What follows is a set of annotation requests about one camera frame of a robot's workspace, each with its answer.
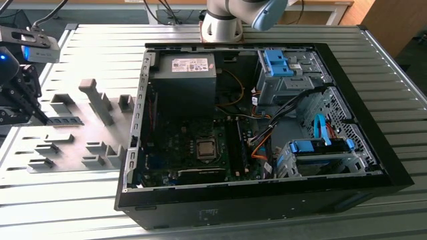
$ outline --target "blue plastic latch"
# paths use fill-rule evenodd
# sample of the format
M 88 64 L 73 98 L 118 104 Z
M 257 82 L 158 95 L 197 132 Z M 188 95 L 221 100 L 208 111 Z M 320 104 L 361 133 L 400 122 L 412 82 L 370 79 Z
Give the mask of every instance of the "blue plastic latch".
M 288 59 L 282 55 L 280 50 L 265 50 L 265 62 L 270 69 L 270 76 L 272 77 L 292 77 L 293 71 L 289 69 L 288 66 Z
M 326 119 L 325 119 L 325 116 L 321 114 L 316 114 L 313 118 L 313 137 L 322 138 L 326 146 L 332 144 L 328 137 Z
M 345 142 L 346 142 L 348 148 L 349 148 L 350 150 L 354 150 L 356 145 L 354 145 L 353 140 L 350 140 L 350 139 L 348 138 L 348 139 L 345 140 Z
M 310 141 L 294 141 L 293 143 L 296 144 L 298 153 L 306 153 L 306 152 L 314 151 Z
M 290 143 L 288 146 L 290 147 L 290 152 L 292 152 L 292 153 L 296 153 L 296 152 L 298 151 L 298 150 L 296 149 L 296 146 L 294 146 L 293 143 Z
M 278 158 L 278 161 L 277 161 L 277 164 L 276 164 L 276 166 L 278 167 L 278 165 L 280 165 L 280 163 L 281 163 L 281 161 L 282 161 L 282 159 L 285 159 L 285 156 L 280 156 L 280 158 Z

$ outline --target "motherboard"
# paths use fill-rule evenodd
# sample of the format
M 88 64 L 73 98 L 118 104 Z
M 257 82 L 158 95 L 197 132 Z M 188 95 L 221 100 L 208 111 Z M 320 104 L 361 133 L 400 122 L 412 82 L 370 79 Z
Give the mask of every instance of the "motherboard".
M 250 124 L 242 117 L 160 120 L 146 142 L 144 185 L 260 179 L 260 164 L 252 162 L 246 145 Z

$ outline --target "blue led light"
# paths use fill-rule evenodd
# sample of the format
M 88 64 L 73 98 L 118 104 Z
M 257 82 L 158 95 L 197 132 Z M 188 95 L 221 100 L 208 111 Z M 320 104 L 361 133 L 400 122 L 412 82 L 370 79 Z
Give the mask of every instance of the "blue led light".
M 27 61 L 29 57 L 29 47 L 23 46 L 23 59 Z

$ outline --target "metal table surface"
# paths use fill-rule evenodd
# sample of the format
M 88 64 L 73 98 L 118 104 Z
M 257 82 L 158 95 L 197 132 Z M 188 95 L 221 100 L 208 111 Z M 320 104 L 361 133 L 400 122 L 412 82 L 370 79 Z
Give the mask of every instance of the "metal table surface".
M 117 170 L 29 174 L 18 167 L 5 169 L 14 161 L 7 152 L 18 144 L 19 129 L 14 127 L 0 149 L 1 239 L 21 234 L 29 239 L 427 238 L 427 101 L 369 32 L 352 26 L 300 25 L 277 26 L 268 33 L 246 27 L 244 32 L 246 42 L 329 45 L 414 185 L 340 214 L 145 231 L 113 210 Z M 148 42 L 198 42 L 198 27 L 79 25 L 63 32 L 61 63 L 46 65 L 39 81 L 96 78 L 109 96 L 136 93 Z M 92 64 L 81 69 L 81 62 Z

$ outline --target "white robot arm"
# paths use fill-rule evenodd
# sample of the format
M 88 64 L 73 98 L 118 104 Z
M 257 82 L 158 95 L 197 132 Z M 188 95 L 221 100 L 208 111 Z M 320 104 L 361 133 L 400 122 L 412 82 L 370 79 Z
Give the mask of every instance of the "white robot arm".
M 288 0 L 206 0 L 201 38 L 210 43 L 240 41 L 241 21 L 256 30 L 273 27 L 286 8 Z

